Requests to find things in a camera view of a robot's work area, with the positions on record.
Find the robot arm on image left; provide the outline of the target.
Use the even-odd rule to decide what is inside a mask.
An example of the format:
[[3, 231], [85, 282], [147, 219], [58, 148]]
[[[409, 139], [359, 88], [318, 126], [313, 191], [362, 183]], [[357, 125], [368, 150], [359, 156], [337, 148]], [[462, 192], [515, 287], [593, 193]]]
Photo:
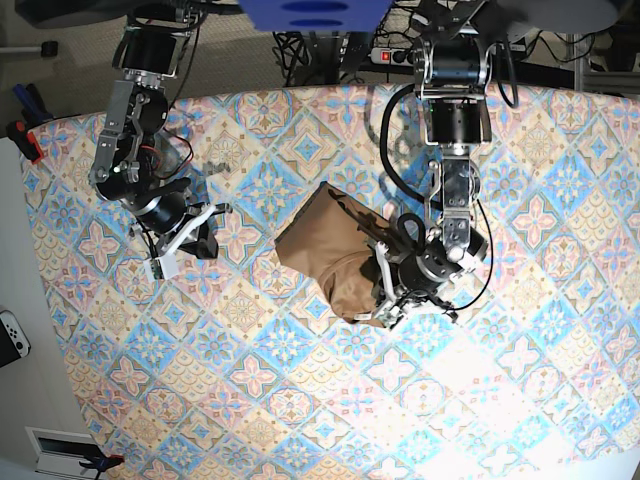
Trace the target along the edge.
[[153, 281], [178, 274], [178, 252], [199, 260], [218, 255], [210, 220], [232, 207], [191, 202], [191, 181], [179, 174], [187, 162], [162, 151], [174, 106], [162, 83], [176, 77], [184, 50], [196, 46], [209, 15], [239, 10], [211, 1], [142, 4], [128, 12], [113, 57], [123, 77], [114, 84], [88, 182], [99, 198], [120, 203], [134, 217], [129, 233], [146, 245], [143, 266]]

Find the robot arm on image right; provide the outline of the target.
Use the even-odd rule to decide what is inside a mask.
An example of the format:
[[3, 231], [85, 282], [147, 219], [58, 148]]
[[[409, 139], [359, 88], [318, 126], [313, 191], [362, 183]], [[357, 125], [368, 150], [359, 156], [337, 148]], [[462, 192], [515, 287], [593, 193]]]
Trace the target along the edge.
[[[387, 329], [416, 314], [457, 320], [459, 308], [442, 299], [441, 291], [493, 254], [492, 235], [473, 226], [473, 212], [482, 205], [480, 173], [470, 150], [492, 140], [486, 97], [491, 51], [508, 49], [509, 12], [496, 1], [459, 1], [452, 8], [422, 1], [413, 18], [419, 34], [406, 58], [414, 81], [385, 107], [379, 149], [389, 179], [423, 205], [424, 215], [404, 213], [392, 226], [393, 237], [375, 234], [370, 241], [380, 280], [369, 317]], [[428, 164], [430, 185], [423, 193], [409, 186], [389, 160], [391, 114], [408, 95], [421, 108], [424, 142], [441, 153]]]

